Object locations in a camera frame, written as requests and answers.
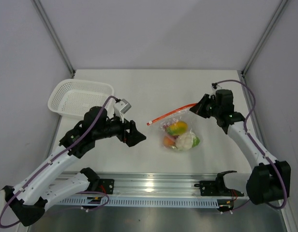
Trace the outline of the yellow green toy mango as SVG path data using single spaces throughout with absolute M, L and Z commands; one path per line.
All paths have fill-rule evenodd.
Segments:
M 169 129 L 172 129 L 174 136 L 179 136 L 187 131 L 188 124 L 184 121 L 177 121 L 169 125 Z

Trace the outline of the clear red zip bag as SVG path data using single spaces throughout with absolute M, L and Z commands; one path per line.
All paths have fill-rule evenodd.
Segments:
M 185 152 L 200 145 L 201 138 L 195 131 L 195 120 L 190 108 L 195 103 L 184 105 L 163 114 L 146 125 L 158 132 L 162 146 L 169 150 Z

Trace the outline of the red toy tomato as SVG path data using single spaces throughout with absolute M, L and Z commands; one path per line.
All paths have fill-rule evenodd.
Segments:
M 172 138 L 169 138 L 169 137 L 165 136 L 163 138 L 163 145 L 165 147 L 174 147 L 175 146 L 175 141 Z

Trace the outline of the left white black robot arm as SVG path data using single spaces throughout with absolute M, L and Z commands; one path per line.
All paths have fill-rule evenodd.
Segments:
M 80 160 L 101 139 L 117 137 L 128 147 L 146 140 L 133 120 L 109 118 L 107 110 L 94 106 L 73 129 L 60 140 L 55 152 L 38 169 L 17 186 L 5 186 L 6 205 L 18 222 L 30 226 L 57 202 L 77 193 L 97 194 L 100 178 L 91 168 L 83 168 L 75 176 L 57 185 L 53 181 L 69 166 Z

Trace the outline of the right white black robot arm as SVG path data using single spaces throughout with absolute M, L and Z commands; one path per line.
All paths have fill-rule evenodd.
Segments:
M 287 161 L 278 161 L 257 140 L 246 126 L 244 116 L 235 111 L 231 90 L 219 89 L 205 94 L 190 111 L 202 118 L 213 117 L 217 125 L 230 137 L 247 159 L 252 172 L 241 174 L 227 171 L 217 175 L 216 191 L 226 195 L 232 189 L 248 195 L 255 204 L 270 204 L 282 200 L 285 206 L 290 192 L 291 167 Z

